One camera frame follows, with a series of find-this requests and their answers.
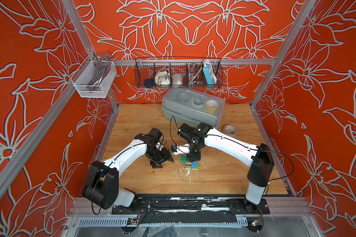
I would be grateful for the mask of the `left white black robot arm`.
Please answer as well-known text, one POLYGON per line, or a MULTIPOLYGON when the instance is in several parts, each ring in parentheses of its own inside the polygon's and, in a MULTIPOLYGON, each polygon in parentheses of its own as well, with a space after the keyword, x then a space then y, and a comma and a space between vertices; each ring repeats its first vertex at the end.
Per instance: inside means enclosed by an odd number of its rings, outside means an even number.
POLYGON ((109 209, 114 205, 134 206, 136 194, 119 188, 120 177, 142 156, 149 159, 153 169, 163 168, 164 162, 173 162, 171 152, 163 146, 163 141, 163 133, 153 128, 148 134, 136 135, 126 148, 112 158, 93 162, 82 189, 82 197, 101 209, 109 209))

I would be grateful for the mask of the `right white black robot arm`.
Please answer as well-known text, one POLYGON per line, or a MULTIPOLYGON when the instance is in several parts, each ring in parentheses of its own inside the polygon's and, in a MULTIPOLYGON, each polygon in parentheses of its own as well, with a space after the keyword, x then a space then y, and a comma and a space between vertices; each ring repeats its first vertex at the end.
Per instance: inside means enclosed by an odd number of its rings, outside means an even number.
POLYGON ((207 146, 218 149, 249 167, 247 174, 249 184, 244 204, 249 206, 260 204, 275 165, 266 144, 257 146, 239 141, 206 123, 200 123, 197 127, 184 123, 178 129, 178 135, 187 143, 173 145, 172 152, 176 156, 185 154, 189 162, 201 160, 201 149, 207 146))

